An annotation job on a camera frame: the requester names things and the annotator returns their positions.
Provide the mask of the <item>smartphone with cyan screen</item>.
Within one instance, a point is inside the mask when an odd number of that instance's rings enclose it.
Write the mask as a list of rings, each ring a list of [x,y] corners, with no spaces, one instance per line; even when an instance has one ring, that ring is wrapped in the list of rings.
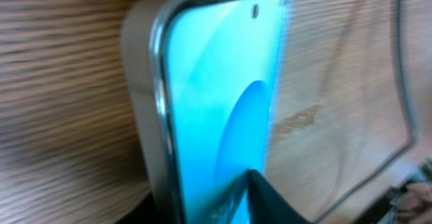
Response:
[[[137,0],[121,56],[160,223],[247,223],[264,172],[290,0]]]

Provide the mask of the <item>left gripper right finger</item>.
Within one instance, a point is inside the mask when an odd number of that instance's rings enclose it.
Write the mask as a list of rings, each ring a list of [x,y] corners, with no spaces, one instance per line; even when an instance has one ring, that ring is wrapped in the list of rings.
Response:
[[[260,172],[249,170],[247,177],[251,224],[311,224],[277,193]]]

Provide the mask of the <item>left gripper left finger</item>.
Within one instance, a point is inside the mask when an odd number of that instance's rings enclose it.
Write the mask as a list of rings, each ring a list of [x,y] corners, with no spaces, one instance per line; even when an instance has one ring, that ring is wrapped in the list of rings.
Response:
[[[128,214],[123,216],[115,224],[158,224],[159,217],[153,193],[147,196]]]

